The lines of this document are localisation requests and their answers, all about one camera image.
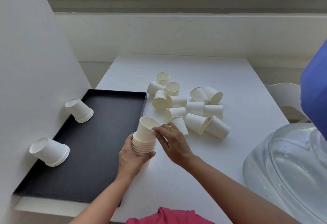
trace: table surface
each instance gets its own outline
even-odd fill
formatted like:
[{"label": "table surface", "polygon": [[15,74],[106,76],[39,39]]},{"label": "table surface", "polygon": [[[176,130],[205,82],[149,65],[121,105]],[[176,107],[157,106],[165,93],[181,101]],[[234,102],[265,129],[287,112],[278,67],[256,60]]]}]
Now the table surface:
[{"label": "table surface", "polygon": [[[223,92],[225,122],[231,127],[220,141],[204,132],[201,136],[189,130],[191,150],[208,164],[243,184],[242,165],[246,156],[268,134],[288,124],[246,59],[195,56],[120,54],[97,86],[97,89],[147,90],[158,72],[170,74],[170,81],[180,83],[180,96],[190,100],[189,93],[198,86],[211,86]],[[149,97],[144,116],[165,122],[164,111],[152,107]],[[195,210],[215,223],[231,223],[201,185],[186,171],[169,160],[159,142],[146,170],[141,172],[123,197],[112,221],[126,222],[157,212],[160,206]],[[22,197],[15,209],[39,213],[76,216],[88,204]]]}]

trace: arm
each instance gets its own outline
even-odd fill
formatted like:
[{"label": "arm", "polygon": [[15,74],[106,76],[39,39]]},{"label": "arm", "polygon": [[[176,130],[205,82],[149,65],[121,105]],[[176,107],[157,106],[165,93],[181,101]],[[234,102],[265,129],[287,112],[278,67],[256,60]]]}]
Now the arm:
[{"label": "arm", "polygon": [[168,125],[153,128],[164,151],[202,185],[234,224],[300,224],[280,208],[194,155],[178,128],[173,123]]},{"label": "arm", "polygon": [[108,224],[119,201],[129,188],[133,178],[139,173],[143,164],[155,155],[155,152],[138,157],[132,149],[133,134],[126,138],[119,153],[118,175],[86,209],[76,216],[70,224]]}]

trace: water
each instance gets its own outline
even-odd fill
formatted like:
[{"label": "water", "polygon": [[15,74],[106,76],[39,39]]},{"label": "water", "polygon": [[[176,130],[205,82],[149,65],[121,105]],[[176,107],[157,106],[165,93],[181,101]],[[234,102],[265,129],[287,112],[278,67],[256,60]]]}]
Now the water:
[{"label": "water", "polygon": [[312,123],[279,128],[246,158],[253,192],[302,224],[327,223],[327,142]]}]

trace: chair backrest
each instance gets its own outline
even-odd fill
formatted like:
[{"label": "chair backrest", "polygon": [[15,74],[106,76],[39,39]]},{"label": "chair backrest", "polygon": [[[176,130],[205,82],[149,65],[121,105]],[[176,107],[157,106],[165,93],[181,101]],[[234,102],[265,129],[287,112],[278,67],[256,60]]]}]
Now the chair backrest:
[{"label": "chair backrest", "polygon": [[305,113],[301,108],[301,86],[291,83],[280,83],[275,85],[265,85],[272,98],[275,100],[277,105],[281,108],[284,106],[290,106],[295,108],[297,111]]}]

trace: hand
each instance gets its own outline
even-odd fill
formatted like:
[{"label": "hand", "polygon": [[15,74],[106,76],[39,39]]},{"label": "hand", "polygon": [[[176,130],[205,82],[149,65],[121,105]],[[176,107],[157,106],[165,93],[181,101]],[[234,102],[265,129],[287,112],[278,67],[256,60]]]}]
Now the hand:
[{"label": "hand", "polygon": [[195,156],[186,142],[184,135],[174,123],[169,122],[160,127],[154,127],[152,130],[155,131],[155,136],[162,145],[162,148],[175,164],[184,167]]},{"label": "hand", "polygon": [[117,178],[133,180],[134,177],[140,172],[142,165],[156,155],[156,152],[150,152],[143,156],[137,156],[132,148],[132,138],[133,134],[130,134],[126,138],[125,144],[119,152]]}]

